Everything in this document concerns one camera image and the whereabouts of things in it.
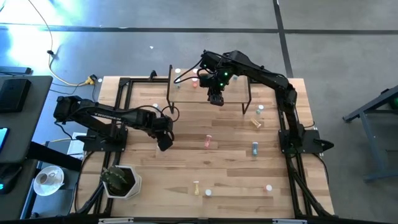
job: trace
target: black desk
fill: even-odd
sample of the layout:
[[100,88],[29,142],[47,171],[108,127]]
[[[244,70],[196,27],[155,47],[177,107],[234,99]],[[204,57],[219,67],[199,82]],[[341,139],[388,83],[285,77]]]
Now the black desk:
[[[0,77],[0,88],[5,80],[11,78],[13,77]],[[50,90],[52,77],[15,78],[26,78],[31,82],[31,86],[21,112],[0,114],[0,127],[10,129],[0,153],[0,164],[22,164],[22,171],[18,176],[16,186],[8,194],[0,195],[0,220],[18,220],[20,218],[26,195],[36,173],[37,161],[48,162],[76,171],[79,171],[81,166],[81,160],[31,141]]]

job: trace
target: wooden table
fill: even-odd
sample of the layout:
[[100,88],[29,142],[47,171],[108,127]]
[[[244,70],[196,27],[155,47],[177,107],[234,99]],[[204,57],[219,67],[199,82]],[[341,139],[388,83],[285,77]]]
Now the wooden table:
[[[119,78],[104,77],[100,103],[114,106]],[[309,126],[313,121],[304,80],[289,81],[298,93],[300,122]],[[146,133],[129,129],[120,164],[136,168],[142,177],[142,189],[129,200],[115,200],[112,216],[293,218],[286,163],[277,137],[279,119],[275,94],[260,84],[252,84],[251,92],[252,103],[245,115],[236,104],[222,107],[209,103],[177,104],[181,115],[174,123],[175,141],[165,152],[156,149],[155,140]],[[135,83],[130,108],[153,103],[165,107],[166,94],[166,83]],[[265,110],[257,115],[255,110],[259,104],[264,105]],[[250,122],[253,117],[262,124],[260,129]],[[210,148],[205,150],[207,134],[213,139]],[[253,141],[259,143],[257,156],[252,156]],[[103,157],[104,153],[96,152],[85,164],[78,188],[78,208],[98,185]],[[333,213],[322,163],[310,154],[302,157],[309,189],[324,208]],[[196,180],[199,196],[194,194],[193,181]],[[267,184],[273,186],[271,192],[263,191]],[[212,190],[211,197],[205,196],[205,189]],[[301,190],[298,196],[300,208],[305,212]]]

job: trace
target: gray floor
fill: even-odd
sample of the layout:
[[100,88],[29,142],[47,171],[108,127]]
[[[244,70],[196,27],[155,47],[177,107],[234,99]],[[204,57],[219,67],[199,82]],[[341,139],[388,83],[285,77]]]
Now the gray floor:
[[[272,0],[69,0],[32,2],[50,25],[83,27],[251,28],[277,29]],[[285,29],[396,30],[398,1],[393,0],[279,0]],[[8,0],[0,22],[42,24],[25,0]],[[70,82],[88,75],[165,75],[169,64],[190,67],[203,49],[238,49],[254,63],[285,73],[279,35],[197,32],[54,32],[58,59],[53,69]],[[335,143],[325,153],[330,192],[337,215],[344,218],[396,223],[398,179],[370,184],[363,175],[374,170],[361,122],[341,119],[397,85],[398,35],[287,34],[294,77],[304,78],[313,117],[322,138]],[[30,66],[35,75],[49,75],[46,67],[48,32],[34,26],[0,30],[0,65]],[[72,88],[53,86],[54,90]],[[96,97],[100,86],[96,87]],[[76,94],[91,98],[92,86]],[[64,138],[52,124],[58,93],[51,92],[34,140]],[[67,124],[68,132],[84,131]],[[69,205],[60,197],[48,203]]]

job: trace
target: white pot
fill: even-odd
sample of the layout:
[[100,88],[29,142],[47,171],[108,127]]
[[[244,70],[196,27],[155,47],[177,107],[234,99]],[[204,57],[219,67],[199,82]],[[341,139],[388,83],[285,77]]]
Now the white pot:
[[136,180],[136,183],[131,187],[130,191],[125,195],[125,196],[113,196],[109,194],[109,190],[108,190],[108,185],[102,181],[102,184],[105,187],[105,192],[106,195],[108,196],[108,198],[120,198],[120,199],[124,199],[127,200],[137,194],[139,194],[139,192],[141,191],[141,176],[137,174],[136,170],[130,166],[118,166],[116,165],[116,167],[120,168],[120,169],[130,169],[132,172],[132,175],[134,176],[134,180]]

